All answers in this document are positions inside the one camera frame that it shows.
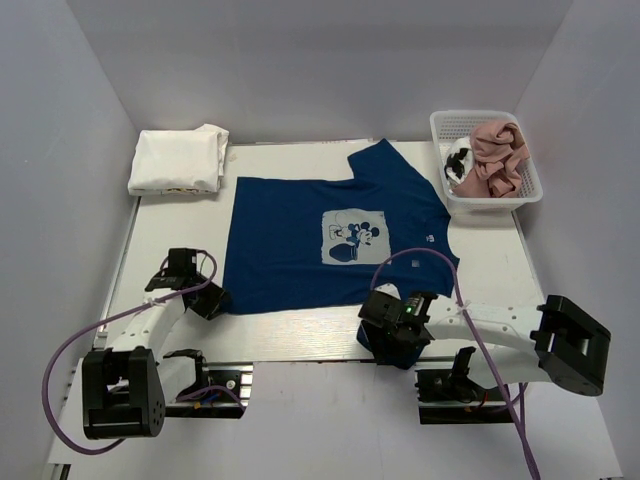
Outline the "blue t shirt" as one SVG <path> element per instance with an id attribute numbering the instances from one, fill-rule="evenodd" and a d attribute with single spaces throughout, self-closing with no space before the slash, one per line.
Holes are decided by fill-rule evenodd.
<path id="1" fill-rule="evenodd" d="M 449 296 L 459 264 L 433 185 L 387 140 L 347 180 L 237 180 L 223 287 L 230 313 L 363 303 L 373 282 Z"/>

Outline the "white t shirt stack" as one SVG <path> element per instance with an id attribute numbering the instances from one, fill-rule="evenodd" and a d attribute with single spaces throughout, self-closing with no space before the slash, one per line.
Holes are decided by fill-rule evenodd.
<path id="1" fill-rule="evenodd" d="M 194 130 L 143 130 L 127 189 L 132 196 L 209 195 L 222 186 L 230 133 L 204 124 Z"/>

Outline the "white black printed t shirt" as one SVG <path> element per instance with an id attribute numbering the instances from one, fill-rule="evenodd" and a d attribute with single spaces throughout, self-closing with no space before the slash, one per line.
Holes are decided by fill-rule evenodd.
<path id="1" fill-rule="evenodd" d="M 474 170 L 474 154 L 469 137 L 462 137 L 449 147 L 444 165 L 450 190 L 459 197 L 471 198 L 473 185 L 467 177 Z"/>

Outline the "pink t shirt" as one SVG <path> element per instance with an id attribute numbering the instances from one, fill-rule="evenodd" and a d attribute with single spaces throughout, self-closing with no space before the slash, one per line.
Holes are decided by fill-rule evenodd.
<path id="1" fill-rule="evenodd" d="M 530 158 L 519 126 L 492 120 L 476 126 L 470 135 L 474 163 L 453 193 L 462 198 L 516 198 L 522 187 L 518 167 Z"/>

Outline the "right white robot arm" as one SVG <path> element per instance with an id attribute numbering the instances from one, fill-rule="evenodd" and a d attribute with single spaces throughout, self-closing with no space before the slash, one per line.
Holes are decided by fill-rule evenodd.
<path id="1" fill-rule="evenodd" d="M 563 296 L 534 307 L 461 307 L 430 292 L 401 300 L 373 290 L 358 316 L 359 342 L 377 363 L 403 370 L 434 341 L 468 341 L 441 385 L 466 399 L 516 383 L 549 382 L 589 397 L 604 391 L 611 334 Z"/>

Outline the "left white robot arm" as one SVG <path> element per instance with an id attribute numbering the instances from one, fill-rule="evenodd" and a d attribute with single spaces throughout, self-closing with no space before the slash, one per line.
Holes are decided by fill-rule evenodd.
<path id="1" fill-rule="evenodd" d="M 191 312 L 211 321 L 231 301 L 198 269 L 203 250 L 172 248 L 144 292 L 144 308 L 119 336 L 81 365 L 83 431 L 90 440 L 155 437 L 166 407 L 181 396 L 199 399 L 211 387 L 197 349 L 163 353 L 175 324 Z"/>

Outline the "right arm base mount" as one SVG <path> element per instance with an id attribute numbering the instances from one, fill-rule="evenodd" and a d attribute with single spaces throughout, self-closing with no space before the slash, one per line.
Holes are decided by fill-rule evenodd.
<path id="1" fill-rule="evenodd" d="M 451 362 L 436 362 L 416 371 L 421 425 L 510 424 L 513 419 L 499 389 L 485 389 L 469 378 L 474 347 L 459 351 Z"/>

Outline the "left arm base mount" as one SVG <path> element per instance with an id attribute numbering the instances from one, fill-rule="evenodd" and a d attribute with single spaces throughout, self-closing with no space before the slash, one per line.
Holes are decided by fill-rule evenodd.
<path id="1" fill-rule="evenodd" d="M 203 365 L 204 382 L 180 393 L 166 407 L 168 418 L 240 419 L 249 404 L 252 364 Z"/>

